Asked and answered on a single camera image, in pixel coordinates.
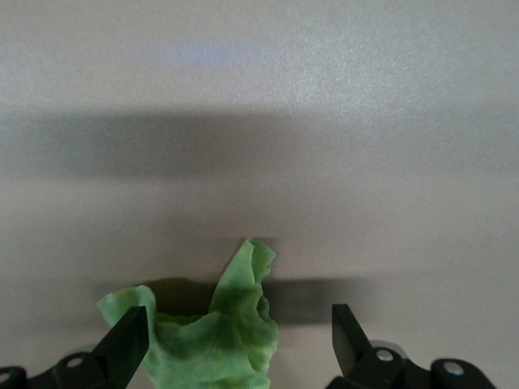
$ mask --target glossy white surface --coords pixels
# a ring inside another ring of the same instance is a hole
[[[371,338],[515,387],[518,15],[514,1],[4,2],[0,365],[39,372],[106,332],[104,293],[215,280],[256,236],[286,286],[274,389],[339,374],[328,318],[304,319],[338,285]]]

